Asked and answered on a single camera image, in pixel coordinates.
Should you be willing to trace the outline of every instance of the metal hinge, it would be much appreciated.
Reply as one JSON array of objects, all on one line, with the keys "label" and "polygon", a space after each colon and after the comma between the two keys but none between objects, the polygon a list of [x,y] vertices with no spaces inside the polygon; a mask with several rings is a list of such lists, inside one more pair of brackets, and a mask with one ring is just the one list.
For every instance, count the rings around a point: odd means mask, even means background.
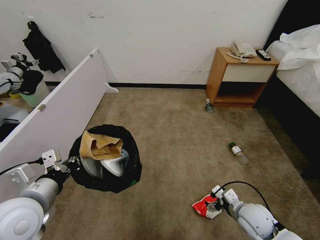
[{"label": "metal hinge", "polygon": [[40,110],[41,112],[46,108],[47,106],[45,104],[41,104],[37,110]]}]

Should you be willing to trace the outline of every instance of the white wall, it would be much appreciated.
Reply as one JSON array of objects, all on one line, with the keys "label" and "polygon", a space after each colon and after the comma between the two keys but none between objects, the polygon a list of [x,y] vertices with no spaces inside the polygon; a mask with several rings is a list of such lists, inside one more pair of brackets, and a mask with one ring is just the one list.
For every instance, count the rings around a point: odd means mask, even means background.
[{"label": "white wall", "polygon": [[206,84],[214,52],[233,40],[262,47],[286,0],[15,0],[0,8],[0,58],[28,55],[33,16],[67,67],[96,46],[109,82]]}]

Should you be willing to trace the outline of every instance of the green bottle cap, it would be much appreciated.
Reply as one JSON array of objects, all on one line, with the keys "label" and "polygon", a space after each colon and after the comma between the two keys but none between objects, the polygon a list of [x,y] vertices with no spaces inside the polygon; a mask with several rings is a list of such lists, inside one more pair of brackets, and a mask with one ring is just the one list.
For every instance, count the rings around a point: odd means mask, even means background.
[{"label": "green bottle cap", "polygon": [[230,148],[233,148],[234,146],[236,146],[236,144],[235,144],[234,142],[229,143],[229,147],[230,147]]}]

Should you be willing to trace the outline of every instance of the trash bin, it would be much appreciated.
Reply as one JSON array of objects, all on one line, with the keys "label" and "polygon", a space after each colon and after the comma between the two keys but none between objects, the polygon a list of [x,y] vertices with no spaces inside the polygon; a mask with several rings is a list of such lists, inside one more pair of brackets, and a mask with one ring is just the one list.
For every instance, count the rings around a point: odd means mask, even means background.
[{"label": "trash bin", "polygon": [[49,93],[50,91],[41,72],[36,70],[24,72],[19,94],[31,107],[38,106]]},{"label": "trash bin", "polygon": [[[122,148],[128,152],[129,160],[124,166],[124,174],[121,177],[115,176],[106,168],[103,168],[102,179],[91,176],[83,165],[80,164],[79,170],[71,171],[71,176],[76,183],[89,189],[119,193],[140,181],[142,164],[140,162],[139,151],[134,138],[128,130],[122,126],[104,124],[90,128],[88,132],[121,138],[123,142]],[[69,158],[80,157],[79,150],[81,138],[82,135],[75,140],[70,150]]]}]

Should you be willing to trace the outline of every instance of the black headboard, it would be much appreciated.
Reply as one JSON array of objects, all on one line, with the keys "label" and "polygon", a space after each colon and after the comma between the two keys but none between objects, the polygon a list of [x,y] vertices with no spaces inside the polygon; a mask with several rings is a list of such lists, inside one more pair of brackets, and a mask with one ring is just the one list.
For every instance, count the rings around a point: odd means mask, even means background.
[{"label": "black headboard", "polygon": [[278,20],[276,21],[263,49],[279,40],[282,33],[292,33],[302,28],[320,24],[320,14],[317,0],[288,0]]}]

